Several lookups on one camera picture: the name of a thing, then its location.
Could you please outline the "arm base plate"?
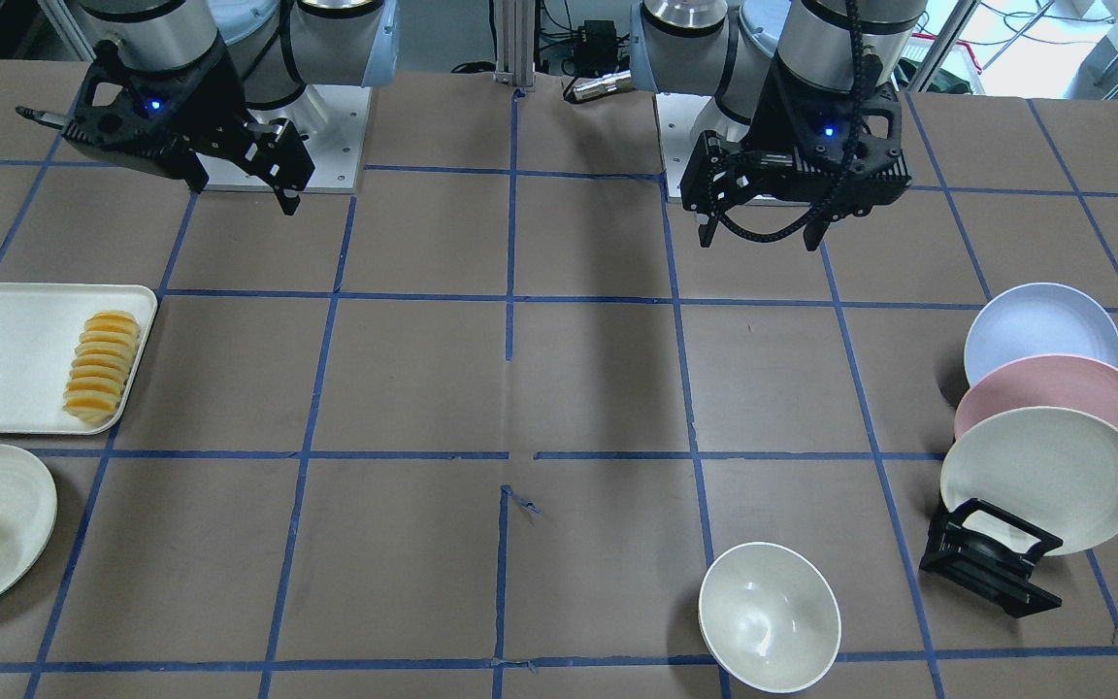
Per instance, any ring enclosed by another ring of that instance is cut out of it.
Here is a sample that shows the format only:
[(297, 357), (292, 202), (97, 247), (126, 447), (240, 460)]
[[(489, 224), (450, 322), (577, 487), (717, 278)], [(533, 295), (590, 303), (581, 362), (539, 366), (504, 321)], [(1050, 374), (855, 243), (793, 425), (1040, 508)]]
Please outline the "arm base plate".
[(248, 106), (260, 122), (284, 117), (299, 127), (314, 164), (306, 193), (354, 193), (375, 93), (364, 85), (311, 84), (280, 108)]
[(680, 177), (686, 171), (689, 155), (703, 131), (714, 131), (728, 141), (739, 142), (749, 127), (726, 116), (713, 97), (701, 94), (657, 93), (655, 114), (670, 204), (680, 204)]

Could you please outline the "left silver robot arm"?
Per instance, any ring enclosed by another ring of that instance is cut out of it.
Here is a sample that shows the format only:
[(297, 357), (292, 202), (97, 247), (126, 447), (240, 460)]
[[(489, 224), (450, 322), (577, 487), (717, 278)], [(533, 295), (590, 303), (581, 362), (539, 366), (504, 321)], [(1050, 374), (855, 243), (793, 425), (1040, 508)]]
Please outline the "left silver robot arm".
[(896, 204), (912, 185), (893, 70), (923, 1), (639, 1), (635, 88), (703, 100), (660, 145), (672, 198), (718, 230), (770, 244)]

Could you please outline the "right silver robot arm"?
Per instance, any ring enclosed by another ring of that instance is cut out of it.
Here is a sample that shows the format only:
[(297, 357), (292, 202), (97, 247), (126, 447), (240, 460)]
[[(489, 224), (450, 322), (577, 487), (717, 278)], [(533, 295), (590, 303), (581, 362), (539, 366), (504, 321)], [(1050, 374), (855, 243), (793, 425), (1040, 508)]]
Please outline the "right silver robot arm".
[(398, 66), (395, 1), (82, 1), (70, 114), (19, 106), (94, 162), (191, 193), (354, 193), (370, 98)]

